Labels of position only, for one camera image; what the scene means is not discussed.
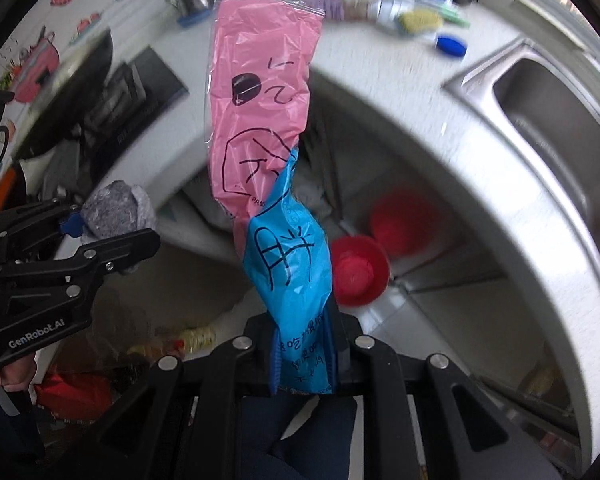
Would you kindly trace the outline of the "person left hand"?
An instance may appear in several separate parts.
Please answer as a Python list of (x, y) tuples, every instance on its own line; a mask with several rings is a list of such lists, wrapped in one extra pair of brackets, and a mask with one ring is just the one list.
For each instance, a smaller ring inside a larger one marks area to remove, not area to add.
[(37, 369), (33, 354), (6, 365), (0, 369), (0, 388), (8, 392), (27, 390)]

